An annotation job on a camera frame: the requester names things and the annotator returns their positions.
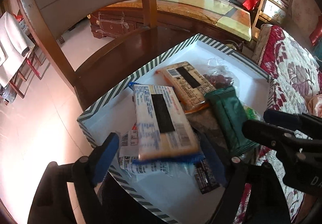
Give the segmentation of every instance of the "wooden cabinet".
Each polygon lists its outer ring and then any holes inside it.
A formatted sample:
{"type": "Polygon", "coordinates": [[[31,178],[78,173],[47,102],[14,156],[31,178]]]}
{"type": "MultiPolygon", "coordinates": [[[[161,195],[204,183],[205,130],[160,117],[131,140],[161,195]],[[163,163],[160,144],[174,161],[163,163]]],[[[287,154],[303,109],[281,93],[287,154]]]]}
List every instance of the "wooden cabinet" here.
{"type": "MultiPolygon", "coordinates": [[[[104,7],[91,14],[91,29],[95,38],[117,38],[143,25],[143,11],[141,8],[104,7]]],[[[201,33],[223,44],[228,40],[242,43],[244,40],[230,32],[222,30],[213,24],[178,14],[158,11],[157,25],[172,29],[189,30],[201,33]]]]}
{"type": "Polygon", "coordinates": [[[95,38],[117,38],[135,30],[137,27],[137,23],[134,21],[127,20],[124,17],[120,19],[111,18],[110,15],[102,14],[101,11],[92,13],[90,20],[91,30],[95,38]]]}

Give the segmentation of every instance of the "drawer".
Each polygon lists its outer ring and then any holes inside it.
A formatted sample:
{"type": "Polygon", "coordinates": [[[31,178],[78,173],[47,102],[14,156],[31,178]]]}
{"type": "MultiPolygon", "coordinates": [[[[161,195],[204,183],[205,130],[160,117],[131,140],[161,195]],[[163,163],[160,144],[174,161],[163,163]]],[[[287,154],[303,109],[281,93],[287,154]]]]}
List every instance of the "drawer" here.
{"type": "Polygon", "coordinates": [[[94,38],[104,38],[104,35],[101,32],[97,32],[97,30],[101,30],[100,27],[91,25],[91,31],[93,33],[94,38]]]}
{"type": "Polygon", "coordinates": [[[124,21],[124,29],[126,30],[126,32],[124,33],[128,33],[132,30],[135,30],[136,29],[136,22],[133,22],[133,21],[124,21]]]}
{"type": "Polygon", "coordinates": [[[136,27],[137,27],[137,28],[140,28],[140,27],[143,27],[143,26],[144,26],[144,24],[143,24],[143,23],[140,23],[140,22],[137,22],[137,23],[136,23],[136,27]]]}
{"type": "Polygon", "coordinates": [[[120,20],[100,18],[100,21],[97,21],[99,22],[101,29],[106,33],[115,35],[123,35],[127,33],[126,31],[124,32],[123,24],[121,24],[120,20]]]}

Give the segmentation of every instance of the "plastic bag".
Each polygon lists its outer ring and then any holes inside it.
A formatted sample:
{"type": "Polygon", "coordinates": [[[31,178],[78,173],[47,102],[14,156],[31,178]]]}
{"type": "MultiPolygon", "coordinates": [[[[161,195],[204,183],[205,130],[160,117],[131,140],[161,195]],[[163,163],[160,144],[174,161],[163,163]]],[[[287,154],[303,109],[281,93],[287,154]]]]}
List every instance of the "plastic bag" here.
{"type": "Polygon", "coordinates": [[[211,111],[211,108],[188,114],[187,119],[193,128],[203,134],[206,134],[217,145],[228,150],[223,132],[221,131],[218,121],[211,111]]]}
{"type": "Polygon", "coordinates": [[[204,77],[216,88],[224,89],[234,86],[237,96],[239,92],[239,79],[228,70],[228,67],[219,59],[210,59],[207,64],[208,71],[204,77]]]}
{"type": "Polygon", "coordinates": [[[146,164],[136,164],[138,160],[138,137],[136,125],[120,138],[119,165],[128,175],[130,182],[138,182],[145,177],[163,172],[170,177],[177,177],[179,172],[184,172],[190,176],[194,174],[194,165],[186,163],[173,163],[154,161],[146,164]]]}
{"type": "Polygon", "coordinates": [[[209,107],[204,94],[215,87],[189,62],[172,64],[157,70],[173,87],[177,98],[183,104],[186,114],[209,107]]]}
{"type": "Polygon", "coordinates": [[[247,106],[242,101],[241,101],[241,104],[243,105],[243,108],[246,112],[248,119],[264,121],[263,117],[256,110],[253,110],[251,107],[247,106]]]}

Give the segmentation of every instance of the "quilted blanket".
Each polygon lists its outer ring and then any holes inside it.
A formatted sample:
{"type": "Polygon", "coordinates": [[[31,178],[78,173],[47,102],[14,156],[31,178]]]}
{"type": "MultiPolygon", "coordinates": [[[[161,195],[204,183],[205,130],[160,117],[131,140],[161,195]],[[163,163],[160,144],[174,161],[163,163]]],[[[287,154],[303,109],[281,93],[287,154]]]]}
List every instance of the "quilted blanket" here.
{"type": "MultiPolygon", "coordinates": [[[[320,93],[322,74],[306,49],[281,27],[262,25],[252,59],[273,78],[274,93],[271,108],[287,113],[308,113],[306,103],[312,96],[320,93]]],[[[307,138],[301,132],[296,132],[296,136],[307,138]]],[[[284,167],[275,155],[276,151],[262,147],[257,164],[261,165],[264,161],[272,164],[283,188],[293,221],[303,201],[304,193],[283,183],[284,167]]],[[[250,186],[245,187],[235,223],[241,223],[243,220],[250,189],[250,186]]]]}

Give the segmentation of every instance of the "red bag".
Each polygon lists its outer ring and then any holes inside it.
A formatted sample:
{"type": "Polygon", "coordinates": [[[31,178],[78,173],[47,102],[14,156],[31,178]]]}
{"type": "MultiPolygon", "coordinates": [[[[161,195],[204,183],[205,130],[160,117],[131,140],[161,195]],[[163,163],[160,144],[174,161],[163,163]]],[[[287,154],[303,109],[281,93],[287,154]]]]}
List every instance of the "red bag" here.
{"type": "Polygon", "coordinates": [[[15,14],[13,14],[13,16],[16,18],[16,20],[18,21],[18,22],[20,22],[24,17],[22,16],[22,15],[15,15],[15,14]]]}
{"type": "Polygon", "coordinates": [[[245,0],[245,2],[243,3],[243,6],[247,10],[253,10],[258,1],[260,1],[260,0],[245,0]]]}
{"type": "Polygon", "coordinates": [[[315,46],[319,42],[319,39],[321,38],[321,36],[322,36],[322,15],[319,16],[319,21],[317,23],[317,26],[309,36],[313,46],[315,46]]]}

